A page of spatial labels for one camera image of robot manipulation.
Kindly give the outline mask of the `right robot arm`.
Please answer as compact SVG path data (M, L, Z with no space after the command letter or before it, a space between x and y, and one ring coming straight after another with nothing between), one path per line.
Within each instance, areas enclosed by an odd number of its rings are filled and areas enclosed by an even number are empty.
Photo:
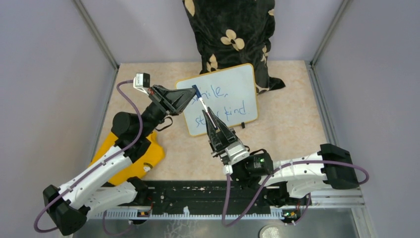
M292 204L297 198L324 188L354 189L360 185L350 152L333 144L297 159L274 162L265 149L250 152L233 129L210 109L202 111L212 156L223 163L227 180L244 188L262 189L277 183L279 199Z

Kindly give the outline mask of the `whiteboard marker pen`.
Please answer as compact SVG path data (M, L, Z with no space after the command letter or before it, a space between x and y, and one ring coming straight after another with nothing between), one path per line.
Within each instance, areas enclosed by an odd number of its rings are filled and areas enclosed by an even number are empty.
M202 106L203 106L203 108L205 110L206 115L209 117L209 120L210 120L211 125L213 126L214 129L218 129L218 127L216 126L215 122L213 121L213 119L210 116L210 113L208 111L208 107L204 103L204 100L202 98L202 95L201 95L201 93L200 93L197 85L192 85L192 87L196 90L196 96L197 96L198 100L201 102L201 104L202 104Z

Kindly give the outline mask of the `round metal disc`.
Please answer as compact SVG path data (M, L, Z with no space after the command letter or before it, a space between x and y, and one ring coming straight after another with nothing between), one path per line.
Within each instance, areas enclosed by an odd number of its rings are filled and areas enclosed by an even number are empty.
M266 225L258 233L259 238L283 238L282 228L277 225Z

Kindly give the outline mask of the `yellow-framed whiteboard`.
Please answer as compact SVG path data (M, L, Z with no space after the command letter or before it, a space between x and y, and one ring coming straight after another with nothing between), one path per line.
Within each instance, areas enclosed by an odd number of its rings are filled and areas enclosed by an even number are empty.
M176 89L196 85L203 102L227 126L258 119L254 67L250 63L201 74L176 82Z

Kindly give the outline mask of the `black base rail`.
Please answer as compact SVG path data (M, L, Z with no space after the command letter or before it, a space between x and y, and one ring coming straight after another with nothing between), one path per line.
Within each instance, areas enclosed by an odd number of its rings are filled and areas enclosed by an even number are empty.
M298 221L311 205L310 195L290 198L285 183L273 188L243 188L231 182L227 210L224 212L227 184L224 180L181 181L141 180L141 195L121 207L140 207L141 219L221 219L227 222L245 213L243 219L276 219L285 223Z

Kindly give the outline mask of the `yellow plastic object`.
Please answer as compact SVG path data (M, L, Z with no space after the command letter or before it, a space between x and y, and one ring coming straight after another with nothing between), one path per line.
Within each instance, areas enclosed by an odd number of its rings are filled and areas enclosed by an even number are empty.
M133 165L123 169L119 173L115 174L107 182L112 185L120 185L121 183L127 181L129 178L144 177L151 169L153 169L161 160L165 158L164 148L157 141L157 131L153 131L147 139L151 142L146 153L138 159ZM114 145L114 142L117 140L117 136L110 132L103 144L97 150L95 156L93 157L91 163L88 165L91 166L98 159L100 159L108 149Z

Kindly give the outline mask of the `black floral pillow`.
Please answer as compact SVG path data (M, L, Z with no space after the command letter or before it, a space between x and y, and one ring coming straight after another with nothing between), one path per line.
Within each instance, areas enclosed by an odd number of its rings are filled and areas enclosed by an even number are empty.
M286 86L269 75L267 66L275 1L184 0L182 4L201 56L201 74L249 63L258 94Z

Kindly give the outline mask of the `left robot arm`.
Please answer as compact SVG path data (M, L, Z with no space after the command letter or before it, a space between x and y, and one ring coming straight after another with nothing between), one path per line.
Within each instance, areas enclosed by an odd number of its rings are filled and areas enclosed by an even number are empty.
M105 188L114 175L135 164L151 145L149 135L169 116L181 114L198 95L196 86L169 90L160 85L147 89L151 103L143 112L118 112L113 118L116 141L92 165L60 186L43 190L44 209L62 235L80 230L94 215L121 204L143 205L149 198L146 185L138 177Z

